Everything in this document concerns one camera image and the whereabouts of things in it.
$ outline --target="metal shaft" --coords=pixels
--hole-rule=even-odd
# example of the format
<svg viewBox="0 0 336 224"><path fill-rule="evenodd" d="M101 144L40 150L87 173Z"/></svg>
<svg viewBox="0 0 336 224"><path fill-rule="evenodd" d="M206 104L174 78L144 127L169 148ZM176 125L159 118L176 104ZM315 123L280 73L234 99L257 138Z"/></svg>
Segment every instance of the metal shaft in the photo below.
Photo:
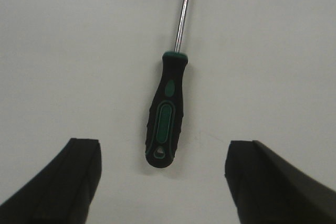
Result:
<svg viewBox="0 0 336 224"><path fill-rule="evenodd" d="M179 23L179 29L177 30L176 35L176 43L175 43L175 49L174 52L180 52L181 42L182 42L182 35L183 35L183 28L184 28L184 22L185 22L185 16L186 11L188 7L188 0L183 0L182 10L181 10L181 16L180 16L180 23Z"/></svg>

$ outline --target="white background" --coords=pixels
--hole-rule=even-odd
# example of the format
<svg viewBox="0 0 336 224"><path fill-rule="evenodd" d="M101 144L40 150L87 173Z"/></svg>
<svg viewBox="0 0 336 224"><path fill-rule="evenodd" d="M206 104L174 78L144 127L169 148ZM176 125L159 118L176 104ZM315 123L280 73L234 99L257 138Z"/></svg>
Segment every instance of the white background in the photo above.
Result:
<svg viewBox="0 0 336 224"><path fill-rule="evenodd" d="M191 0L176 158L146 163L181 2L0 0L0 202L71 137L102 148L87 224L238 224L231 140L260 140L336 189L336 0Z"/></svg>

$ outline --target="rubber grip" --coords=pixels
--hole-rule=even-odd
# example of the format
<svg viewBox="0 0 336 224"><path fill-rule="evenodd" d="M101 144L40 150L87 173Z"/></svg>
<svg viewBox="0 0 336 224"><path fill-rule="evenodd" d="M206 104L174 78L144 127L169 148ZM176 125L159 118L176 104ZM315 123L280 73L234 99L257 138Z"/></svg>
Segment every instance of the rubber grip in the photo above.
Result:
<svg viewBox="0 0 336 224"><path fill-rule="evenodd" d="M175 157L183 117L182 79L188 58L166 52L159 87L149 110L146 159L157 168L169 166Z"/></svg>

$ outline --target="screwdriver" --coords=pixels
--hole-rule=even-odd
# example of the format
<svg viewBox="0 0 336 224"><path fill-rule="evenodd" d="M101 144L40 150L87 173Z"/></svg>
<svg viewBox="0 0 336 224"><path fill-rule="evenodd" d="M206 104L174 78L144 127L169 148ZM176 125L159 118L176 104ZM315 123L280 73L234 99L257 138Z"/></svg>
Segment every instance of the screwdriver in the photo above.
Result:
<svg viewBox="0 0 336 224"><path fill-rule="evenodd" d="M146 159L157 168L169 166L175 157L183 117L182 78L188 63L180 53L188 0L183 0L174 51L162 56L163 70L159 87L149 109Z"/></svg>

